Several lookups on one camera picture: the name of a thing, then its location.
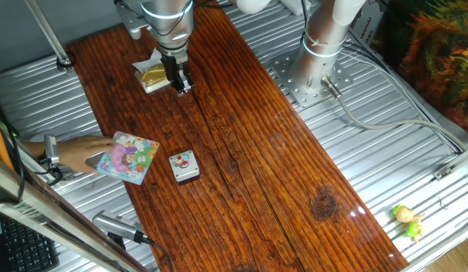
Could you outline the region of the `bare human hand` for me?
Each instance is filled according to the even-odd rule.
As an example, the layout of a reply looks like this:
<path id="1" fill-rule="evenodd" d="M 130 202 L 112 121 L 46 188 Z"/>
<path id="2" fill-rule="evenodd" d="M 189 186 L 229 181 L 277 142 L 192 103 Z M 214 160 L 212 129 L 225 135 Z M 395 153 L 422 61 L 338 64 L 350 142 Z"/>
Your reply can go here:
<path id="1" fill-rule="evenodd" d="M 111 151 L 115 144 L 115 140 L 105 137 L 81 137 L 61 141 L 57 145 L 59 162 L 75 172 L 93 174 L 96 170 L 86 163 L 88 158 Z"/>

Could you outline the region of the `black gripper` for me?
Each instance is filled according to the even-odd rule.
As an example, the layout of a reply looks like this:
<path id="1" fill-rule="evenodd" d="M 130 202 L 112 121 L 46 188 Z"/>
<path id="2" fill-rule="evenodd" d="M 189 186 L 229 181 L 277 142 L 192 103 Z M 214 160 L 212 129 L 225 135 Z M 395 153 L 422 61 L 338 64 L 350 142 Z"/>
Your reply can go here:
<path id="1" fill-rule="evenodd" d="M 186 51 L 179 51 L 173 53 L 167 51 L 162 53 L 161 61 L 165 67 L 166 75 L 168 78 L 173 78 L 172 87 L 176 90 L 177 95 L 184 95 L 194 87 L 191 80 L 191 72 L 189 65 L 189 57 Z"/>

